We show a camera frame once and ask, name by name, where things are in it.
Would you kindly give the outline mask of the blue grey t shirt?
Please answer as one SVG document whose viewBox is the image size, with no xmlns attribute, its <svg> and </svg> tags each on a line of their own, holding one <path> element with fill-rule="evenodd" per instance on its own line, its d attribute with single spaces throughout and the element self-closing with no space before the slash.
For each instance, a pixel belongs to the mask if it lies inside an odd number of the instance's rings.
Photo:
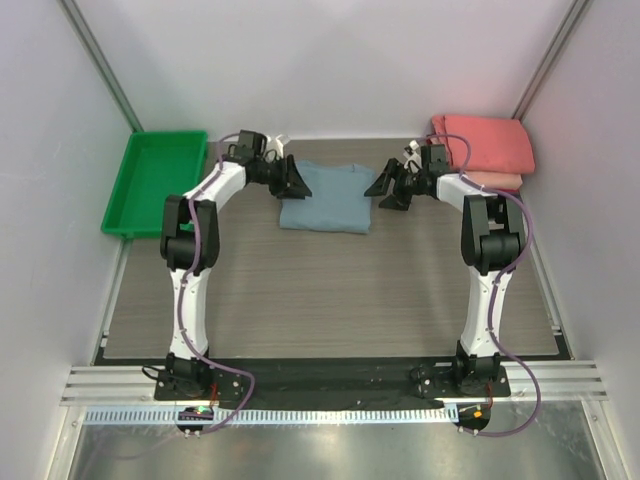
<svg viewBox="0 0 640 480">
<path fill-rule="evenodd" d="M 371 199 L 364 193 L 376 179 L 373 169 L 359 164 L 324 166 L 305 160 L 297 167 L 312 196 L 282 201 L 282 229 L 369 233 Z"/>
</svg>

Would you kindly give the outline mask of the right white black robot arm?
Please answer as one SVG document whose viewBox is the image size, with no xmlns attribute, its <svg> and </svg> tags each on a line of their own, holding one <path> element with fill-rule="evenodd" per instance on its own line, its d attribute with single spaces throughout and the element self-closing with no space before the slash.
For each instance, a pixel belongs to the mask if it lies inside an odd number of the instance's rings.
<svg viewBox="0 0 640 480">
<path fill-rule="evenodd" d="M 451 367 L 429 377 L 423 368 L 412 375 L 421 395 L 435 386 L 463 396 L 484 396 L 501 382 L 500 322 L 514 263 L 527 247 L 522 210 L 504 192 L 480 185 L 452 170 L 442 144 L 411 142 L 405 160 L 388 160 L 365 191 L 379 197 L 381 209 L 407 211 L 416 196 L 429 196 L 462 214 L 461 256 L 469 269 L 467 318 Z"/>
</svg>

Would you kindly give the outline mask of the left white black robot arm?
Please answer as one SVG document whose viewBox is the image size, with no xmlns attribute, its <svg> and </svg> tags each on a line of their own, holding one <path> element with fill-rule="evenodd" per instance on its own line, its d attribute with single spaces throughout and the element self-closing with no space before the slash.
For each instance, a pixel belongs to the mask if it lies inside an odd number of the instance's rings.
<svg viewBox="0 0 640 480">
<path fill-rule="evenodd" d="M 156 377 L 157 399 L 205 397 L 217 365 L 209 358 L 207 288 L 220 254 L 218 214 L 249 184 L 265 185 L 277 199 L 312 196 L 291 154 L 289 139 L 242 130 L 216 144 L 211 172 L 164 205 L 161 257 L 173 288 L 173 333 L 164 369 Z"/>
</svg>

